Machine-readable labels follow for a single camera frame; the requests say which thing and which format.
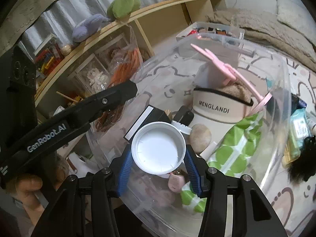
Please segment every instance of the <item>gray curtain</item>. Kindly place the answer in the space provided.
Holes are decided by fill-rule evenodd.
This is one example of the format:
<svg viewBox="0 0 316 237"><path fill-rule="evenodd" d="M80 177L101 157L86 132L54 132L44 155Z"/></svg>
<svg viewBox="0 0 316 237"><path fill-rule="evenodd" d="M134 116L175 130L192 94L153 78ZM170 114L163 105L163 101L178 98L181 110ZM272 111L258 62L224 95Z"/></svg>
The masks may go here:
<svg viewBox="0 0 316 237"><path fill-rule="evenodd" d="M93 14L106 15L113 0L58 0L53 3L21 37L18 45L33 58L33 52L41 42L53 33L62 44L73 43L75 26ZM141 7L164 0L141 0Z"/></svg>

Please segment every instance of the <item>beige oval object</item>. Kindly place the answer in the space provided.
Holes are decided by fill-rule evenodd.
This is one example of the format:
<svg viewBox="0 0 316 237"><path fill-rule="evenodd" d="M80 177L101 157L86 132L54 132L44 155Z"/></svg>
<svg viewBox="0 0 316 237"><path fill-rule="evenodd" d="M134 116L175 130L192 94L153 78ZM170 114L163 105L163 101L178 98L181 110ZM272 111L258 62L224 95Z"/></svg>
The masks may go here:
<svg viewBox="0 0 316 237"><path fill-rule="evenodd" d="M69 53L71 53L72 46L70 44L66 44L60 49L60 51L62 55L67 56Z"/></svg>
<svg viewBox="0 0 316 237"><path fill-rule="evenodd" d="M196 124L192 127L189 139L194 152L200 154L210 145L212 133L205 125Z"/></svg>

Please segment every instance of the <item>person's thumb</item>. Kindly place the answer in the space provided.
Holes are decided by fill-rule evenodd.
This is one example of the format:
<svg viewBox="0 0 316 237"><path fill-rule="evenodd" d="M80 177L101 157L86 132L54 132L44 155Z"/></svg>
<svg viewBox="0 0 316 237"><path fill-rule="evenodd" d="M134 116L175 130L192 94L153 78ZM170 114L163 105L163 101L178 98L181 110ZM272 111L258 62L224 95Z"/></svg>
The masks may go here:
<svg viewBox="0 0 316 237"><path fill-rule="evenodd" d="M17 198L23 205L32 210L40 206L40 202L34 194L34 191L42 188L42 179L35 175L23 174L19 176L15 182Z"/></svg>

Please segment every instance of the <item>screw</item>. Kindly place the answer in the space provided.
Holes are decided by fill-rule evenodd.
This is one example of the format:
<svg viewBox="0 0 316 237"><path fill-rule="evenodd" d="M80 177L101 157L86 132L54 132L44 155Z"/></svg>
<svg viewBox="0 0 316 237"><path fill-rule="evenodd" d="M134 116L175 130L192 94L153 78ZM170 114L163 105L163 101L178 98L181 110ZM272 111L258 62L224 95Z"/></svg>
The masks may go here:
<svg viewBox="0 0 316 237"><path fill-rule="evenodd" d="M216 173L217 173L217 169L214 168L214 167L210 167L210 168L208 169L208 172L211 173L211 174L216 174Z"/></svg>
<svg viewBox="0 0 316 237"><path fill-rule="evenodd" d="M243 175L242 178L246 181L249 182L251 180L250 175Z"/></svg>
<svg viewBox="0 0 316 237"><path fill-rule="evenodd" d="M108 167L105 167L105 168L101 169L101 172L102 172L103 174L108 174L108 173L111 172L111 169L108 168Z"/></svg>
<svg viewBox="0 0 316 237"><path fill-rule="evenodd" d="M76 176L75 176L75 175L69 175L69 176L67 177L67 179L68 179L69 182L72 182L73 180L76 179Z"/></svg>

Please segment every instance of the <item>white doll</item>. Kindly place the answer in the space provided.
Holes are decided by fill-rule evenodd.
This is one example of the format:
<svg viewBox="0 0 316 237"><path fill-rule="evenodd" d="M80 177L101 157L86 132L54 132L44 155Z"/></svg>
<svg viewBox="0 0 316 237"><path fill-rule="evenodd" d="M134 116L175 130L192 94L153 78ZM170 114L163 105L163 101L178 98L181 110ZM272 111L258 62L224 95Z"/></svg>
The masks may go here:
<svg viewBox="0 0 316 237"><path fill-rule="evenodd" d="M90 79L91 88L97 93L105 90L108 85L109 77L99 71L97 68L91 68L88 71L87 77Z"/></svg>

